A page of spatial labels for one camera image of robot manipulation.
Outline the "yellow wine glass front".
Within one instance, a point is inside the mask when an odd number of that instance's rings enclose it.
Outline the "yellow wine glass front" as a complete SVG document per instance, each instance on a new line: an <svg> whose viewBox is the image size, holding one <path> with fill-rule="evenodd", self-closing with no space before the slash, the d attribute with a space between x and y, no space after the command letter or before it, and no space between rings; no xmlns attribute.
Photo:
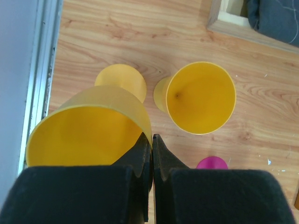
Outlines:
<svg viewBox="0 0 299 224"><path fill-rule="evenodd" d="M221 66L193 62L161 79L154 88L153 99L181 130L203 135L218 130L230 119L236 89L232 77Z"/></svg>

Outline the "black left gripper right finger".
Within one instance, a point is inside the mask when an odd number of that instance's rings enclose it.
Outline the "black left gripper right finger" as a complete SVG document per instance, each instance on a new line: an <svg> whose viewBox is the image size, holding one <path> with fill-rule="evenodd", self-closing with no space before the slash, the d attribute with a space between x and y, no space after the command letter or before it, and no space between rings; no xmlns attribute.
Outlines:
<svg viewBox="0 0 299 224"><path fill-rule="evenodd" d="M276 178L252 169L191 169L153 137L158 224L293 224Z"/></svg>

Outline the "yellow wine glass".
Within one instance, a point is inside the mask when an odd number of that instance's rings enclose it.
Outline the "yellow wine glass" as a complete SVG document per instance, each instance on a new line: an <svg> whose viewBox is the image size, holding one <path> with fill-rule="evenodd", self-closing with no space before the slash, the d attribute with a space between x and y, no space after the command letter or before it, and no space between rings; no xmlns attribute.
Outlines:
<svg viewBox="0 0 299 224"><path fill-rule="evenodd" d="M32 131L26 163L35 166L111 165L141 134L152 142L143 105L146 82L125 64L104 68L93 87L74 95Z"/></svg>
<svg viewBox="0 0 299 224"><path fill-rule="evenodd" d="M153 99L181 130L203 135L218 130L230 119L236 89L232 77L221 66L193 62L161 79L154 88Z"/></svg>

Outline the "magenta wine glass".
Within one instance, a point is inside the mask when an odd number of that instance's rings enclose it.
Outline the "magenta wine glass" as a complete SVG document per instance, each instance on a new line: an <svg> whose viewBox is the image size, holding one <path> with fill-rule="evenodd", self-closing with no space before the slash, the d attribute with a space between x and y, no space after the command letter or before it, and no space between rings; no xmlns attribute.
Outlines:
<svg viewBox="0 0 299 224"><path fill-rule="evenodd" d="M209 156L201 160L196 169L228 169L228 165L220 157Z"/></svg>

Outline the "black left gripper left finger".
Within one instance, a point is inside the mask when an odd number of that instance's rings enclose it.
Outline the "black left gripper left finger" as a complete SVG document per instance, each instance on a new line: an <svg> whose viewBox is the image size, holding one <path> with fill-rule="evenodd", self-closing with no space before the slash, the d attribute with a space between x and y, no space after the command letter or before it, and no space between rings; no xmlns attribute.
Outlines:
<svg viewBox="0 0 299 224"><path fill-rule="evenodd" d="M151 145L141 134L109 166L22 171L0 211L3 224L143 224L152 186Z"/></svg>

